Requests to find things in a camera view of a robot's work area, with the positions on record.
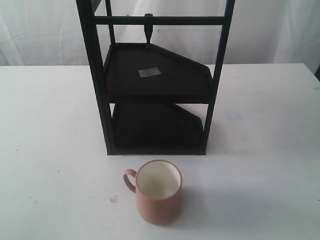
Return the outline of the pink ceramic mug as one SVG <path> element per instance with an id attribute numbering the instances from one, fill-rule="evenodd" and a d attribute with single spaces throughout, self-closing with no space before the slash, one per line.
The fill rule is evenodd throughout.
<path id="1" fill-rule="evenodd" d="M 183 178 L 172 162 L 155 159 L 146 162 L 138 171 L 126 169 L 123 181 L 135 194 L 137 211 L 146 222 L 164 226 L 179 216 Z"/>

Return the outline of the black metal shelf rack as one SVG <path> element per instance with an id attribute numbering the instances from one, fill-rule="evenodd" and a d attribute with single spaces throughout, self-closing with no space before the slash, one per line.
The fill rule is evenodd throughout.
<path id="1" fill-rule="evenodd" d="M 205 155 L 235 2 L 222 16 L 153 16 L 154 26 L 221 26 L 214 70 L 150 42 L 144 16 L 76 3 L 108 155 Z M 161 74 L 141 78 L 138 70 Z"/>

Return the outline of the grey tape patch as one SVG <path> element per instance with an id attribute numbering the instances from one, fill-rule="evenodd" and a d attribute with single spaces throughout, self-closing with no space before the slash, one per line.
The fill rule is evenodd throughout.
<path id="1" fill-rule="evenodd" d="M 138 73 L 141 78 L 153 77 L 153 76 L 158 76 L 162 74 L 158 67 L 141 69 L 141 70 L 138 70 Z"/>

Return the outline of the white backdrop curtain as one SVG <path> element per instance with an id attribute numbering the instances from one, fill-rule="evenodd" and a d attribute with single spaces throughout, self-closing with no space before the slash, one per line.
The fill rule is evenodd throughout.
<path id="1" fill-rule="evenodd" d="M 113 0 L 115 16 L 221 16 L 223 0 Z M 220 26 L 155 26 L 152 42 L 202 64 L 216 61 Z M 225 52 L 226 64 L 320 64 L 317 0 L 238 0 Z M 76 2 L 3 0 L 0 63 L 86 65 Z"/>

